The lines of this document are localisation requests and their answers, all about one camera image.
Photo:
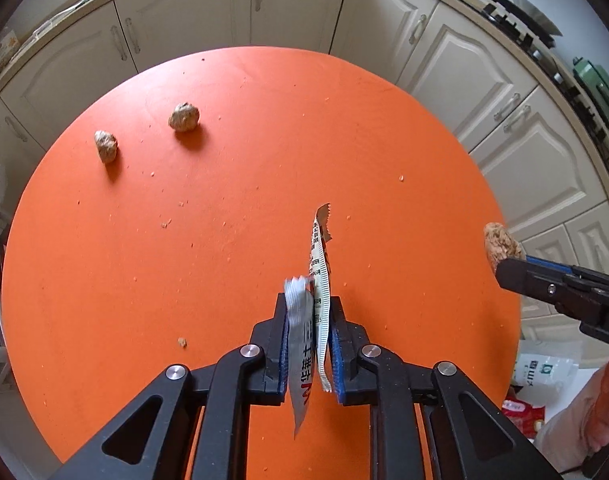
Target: metal screw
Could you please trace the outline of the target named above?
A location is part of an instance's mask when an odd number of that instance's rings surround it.
[[[450,377],[452,375],[455,375],[456,371],[458,371],[458,367],[455,366],[452,362],[442,361],[437,366],[437,371],[440,372],[442,375]]]
[[[187,374],[187,369],[181,365],[172,365],[167,368],[167,378],[172,381],[177,381]]]
[[[364,345],[362,353],[365,357],[377,357],[382,353],[382,349],[377,345]]]
[[[258,345],[245,345],[240,348],[240,353],[243,357],[255,357],[260,353],[260,347]]]

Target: held food item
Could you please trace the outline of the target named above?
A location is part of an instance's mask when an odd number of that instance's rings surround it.
[[[520,244],[509,234],[504,225],[491,222],[484,226],[484,249],[487,252],[487,259],[491,269],[495,274],[497,264],[509,256],[526,259],[526,254]]]
[[[118,154],[118,141],[109,132],[98,130],[94,136],[98,155],[103,164],[110,164],[116,160]]]
[[[190,132],[196,129],[200,120],[200,110],[190,103],[176,106],[169,117],[169,126],[176,132]]]

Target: blue gripper pad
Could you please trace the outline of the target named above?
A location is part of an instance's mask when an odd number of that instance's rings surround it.
[[[284,330],[282,331],[282,344],[280,345],[280,382],[278,388],[280,395],[286,395],[286,381],[289,378],[289,318],[284,315]]]
[[[344,387],[344,361],[340,351],[340,339],[337,334],[337,327],[331,323],[331,345],[329,348],[331,353],[331,370],[333,374],[333,389],[337,396],[337,402],[344,404],[345,402],[345,387]]]
[[[564,272],[565,274],[573,274],[573,270],[569,266],[557,264],[556,262],[552,262],[549,260],[542,260],[541,258],[536,258],[535,256],[527,256],[526,261],[530,264],[535,264],[542,267],[549,267],[553,270],[559,270],[559,272]]]

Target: person's hand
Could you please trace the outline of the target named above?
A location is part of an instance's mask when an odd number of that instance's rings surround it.
[[[587,416],[585,438],[593,452],[609,444],[609,362],[604,369],[600,394]]]

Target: person's arm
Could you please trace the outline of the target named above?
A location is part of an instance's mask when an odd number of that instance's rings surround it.
[[[535,446],[558,472],[580,466],[589,452],[609,443],[609,362],[589,379],[564,410],[535,438]]]

